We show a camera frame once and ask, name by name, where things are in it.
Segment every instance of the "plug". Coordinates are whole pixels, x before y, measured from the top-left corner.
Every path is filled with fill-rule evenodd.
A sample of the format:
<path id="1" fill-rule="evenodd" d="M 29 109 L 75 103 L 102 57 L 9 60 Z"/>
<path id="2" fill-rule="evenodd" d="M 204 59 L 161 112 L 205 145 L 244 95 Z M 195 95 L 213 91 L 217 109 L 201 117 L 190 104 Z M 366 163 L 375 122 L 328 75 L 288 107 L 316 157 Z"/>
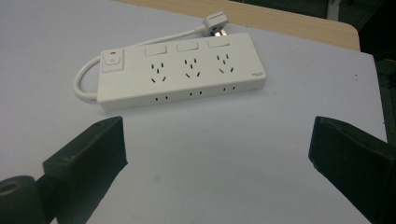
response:
<path id="1" fill-rule="evenodd" d="M 205 26 L 204 36 L 220 36 L 227 35 L 224 31 L 228 19 L 223 11 L 210 15 L 204 19 Z"/>

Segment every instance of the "power switch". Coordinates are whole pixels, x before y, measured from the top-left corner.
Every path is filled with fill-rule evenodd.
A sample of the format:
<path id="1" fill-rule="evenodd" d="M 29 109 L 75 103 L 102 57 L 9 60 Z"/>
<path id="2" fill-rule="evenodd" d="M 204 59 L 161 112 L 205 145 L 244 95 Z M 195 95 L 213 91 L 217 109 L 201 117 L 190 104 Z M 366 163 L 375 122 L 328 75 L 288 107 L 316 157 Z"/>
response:
<path id="1" fill-rule="evenodd" d="M 102 72 L 116 72 L 123 69 L 123 49 L 102 52 Z"/>

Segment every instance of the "electrical outlet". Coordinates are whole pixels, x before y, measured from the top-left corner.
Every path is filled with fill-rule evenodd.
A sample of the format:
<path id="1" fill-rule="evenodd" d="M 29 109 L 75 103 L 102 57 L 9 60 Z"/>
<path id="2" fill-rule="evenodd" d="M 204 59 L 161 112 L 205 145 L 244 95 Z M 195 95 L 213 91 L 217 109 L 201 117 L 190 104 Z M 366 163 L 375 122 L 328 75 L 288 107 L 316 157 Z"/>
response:
<path id="1" fill-rule="evenodd" d="M 101 54 L 97 102 L 105 111 L 260 90 L 266 75 L 248 34 Z"/>

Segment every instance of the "black object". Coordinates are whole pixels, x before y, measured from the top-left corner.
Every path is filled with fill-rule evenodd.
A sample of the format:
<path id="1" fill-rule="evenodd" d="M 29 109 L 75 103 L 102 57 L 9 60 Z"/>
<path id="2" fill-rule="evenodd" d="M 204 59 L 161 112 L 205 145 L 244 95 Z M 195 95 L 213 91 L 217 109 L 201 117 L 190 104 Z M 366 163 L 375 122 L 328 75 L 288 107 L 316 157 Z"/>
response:
<path id="1" fill-rule="evenodd" d="M 86 223 L 127 163 L 122 118 L 94 123 L 43 162 L 36 182 L 0 182 L 0 223 Z"/>
<path id="2" fill-rule="evenodd" d="M 372 223 L 396 223 L 396 148 L 340 120 L 317 117 L 309 160 Z"/>

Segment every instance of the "wooden surface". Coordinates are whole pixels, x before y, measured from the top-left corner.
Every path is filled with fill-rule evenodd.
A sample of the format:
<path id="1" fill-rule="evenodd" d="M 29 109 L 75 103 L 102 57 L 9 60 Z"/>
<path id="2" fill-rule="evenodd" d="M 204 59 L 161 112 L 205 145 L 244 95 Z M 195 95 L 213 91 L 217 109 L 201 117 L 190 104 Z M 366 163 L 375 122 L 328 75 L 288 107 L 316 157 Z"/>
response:
<path id="1" fill-rule="evenodd" d="M 267 7 L 256 7 L 227 0 L 116 0 L 142 7 L 206 17 L 218 11 L 227 14 L 230 23 L 360 50 L 357 30 L 349 24 L 328 21 Z"/>

